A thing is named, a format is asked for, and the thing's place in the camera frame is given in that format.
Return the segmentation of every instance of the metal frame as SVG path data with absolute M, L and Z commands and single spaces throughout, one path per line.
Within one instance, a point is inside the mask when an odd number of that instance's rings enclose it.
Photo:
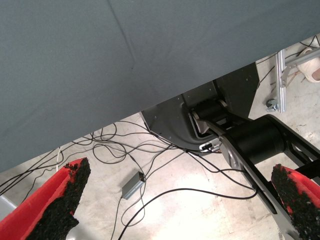
M 218 111 L 208 112 L 208 109 L 206 111 L 196 108 L 192 115 L 196 113 L 196 121 L 206 122 L 211 131 L 219 135 L 224 158 L 232 168 L 245 171 L 245 178 L 257 190 L 285 239 L 300 240 L 277 191 L 255 165 L 276 154 L 284 153 L 299 166 L 296 171 L 320 185 L 320 150 L 272 115 L 250 120 L 237 117 L 222 105 L 220 109 L 215 109 Z M 226 118 L 229 124 L 221 125 L 215 121 L 222 117 Z
M 285 52 L 285 49 L 283 49 L 275 54 L 276 99 L 270 99 L 267 101 L 267 112 L 275 112 L 278 110 L 280 113 L 284 113 L 286 111 L 286 86 L 289 71 L 300 64 L 319 57 L 320 47 L 288 61 L 286 61 Z

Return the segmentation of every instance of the gray cloth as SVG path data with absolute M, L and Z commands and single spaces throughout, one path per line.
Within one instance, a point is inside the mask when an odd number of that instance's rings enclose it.
M 320 32 L 319 0 L 1 0 L 0 172 Z

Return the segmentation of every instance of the black cylindrical motor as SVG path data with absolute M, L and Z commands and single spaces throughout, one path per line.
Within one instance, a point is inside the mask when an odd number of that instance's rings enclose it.
M 253 164 L 282 153 L 285 149 L 279 130 L 267 116 L 235 126 L 227 131 L 227 135 Z

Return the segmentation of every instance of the small gray box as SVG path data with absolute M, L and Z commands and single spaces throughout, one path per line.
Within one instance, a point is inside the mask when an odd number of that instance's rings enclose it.
M 137 172 L 122 188 L 122 198 L 128 200 L 143 184 L 145 176 Z

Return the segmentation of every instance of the concrete floor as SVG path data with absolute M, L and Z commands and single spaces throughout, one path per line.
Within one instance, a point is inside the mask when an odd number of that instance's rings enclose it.
M 296 53 L 303 49 L 301 44 L 296 44 L 287 49 L 287 55 Z M 257 65 L 258 73 L 262 78 L 274 65 L 275 60 L 271 58 Z M 320 99 L 318 91 L 320 84 L 310 83 L 303 80 L 302 74 L 298 75 L 287 88 L 287 112 L 280 114 L 272 113 L 293 130 L 298 132 L 307 141 L 320 148 Z M 250 118 L 256 119 L 266 114 L 265 102 L 275 94 L 271 93 L 272 82 L 276 79 L 273 70 L 262 82 L 257 90 Z M 143 121 L 139 114 L 134 114 L 126 120 L 142 125 Z M 118 122 L 116 123 L 118 134 L 134 132 L 144 132 L 138 126 Z M 104 133 L 113 133 L 114 126 L 104 128 Z M 160 146 L 164 146 L 155 137 L 148 134 L 132 134 L 128 136 L 117 136 L 113 140 L 127 143 L 132 146 L 151 141 Z M 103 164 L 96 160 L 89 146 L 73 146 L 64 151 L 64 156 L 68 161 L 82 157 L 88 157 L 91 167 L 91 175 L 82 194 L 80 204 L 75 212 L 75 217 L 80 224 L 69 233 L 68 240 L 105 240 L 110 239 L 115 222 L 115 214 L 118 201 L 121 196 L 122 186 L 136 173 L 138 166 L 127 157 L 117 164 Z M 158 147 L 144 146 L 143 149 L 158 151 Z M 161 154 L 155 161 L 153 169 L 168 162 L 173 157 L 179 155 L 181 150 L 168 150 Z M 106 162 L 115 162 L 116 159 L 105 149 L 97 148 L 95 153 Z M 139 150 L 132 152 L 132 156 L 142 166 L 143 170 L 149 169 L 154 153 L 146 153 Z M 21 173 L 41 156 L 31 159 L 15 168 L 0 174 L 0 183 L 6 179 Z M 228 168 L 226 161 L 219 154 L 211 154 L 206 158 L 219 168 Z M 295 166 L 283 155 L 279 154 L 258 165 L 258 168 L 270 179 L 272 167 L 282 163 L 288 167 Z M 36 171 L 26 177 L 22 182 L 5 194 L 5 197 L 13 204 L 19 205 L 30 189 L 34 178 L 42 171 Z M 44 175 L 37 179 L 33 191 L 40 187 L 55 170 L 46 171 Z M 235 180 L 246 184 L 240 173 L 230 172 Z M 197 188 L 232 196 L 250 196 L 252 192 L 244 189 L 220 173 L 210 173 L 199 163 L 188 156 L 182 154 L 177 159 L 157 171 L 147 180 L 144 202 L 154 196 L 174 188 Z M 114 238 L 117 239 L 123 229 L 120 216 L 124 210 L 139 199 L 140 194 L 136 192 L 129 200 L 122 200 L 119 205 L 119 214 L 115 228 Z M 123 217 L 124 223 L 142 206 L 139 202 L 132 207 Z M 158 198 L 146 207 L 145 217 L 136 226 L 129 227 L 123 239 L 128 240 L 164 240 L 164 239 L 184 239 L 184 240 L 281 240 L 283 236 L 278 230 L 272 216 L 258 197 L 250 200 L 233 200 L 199 192 L 173 192 Z

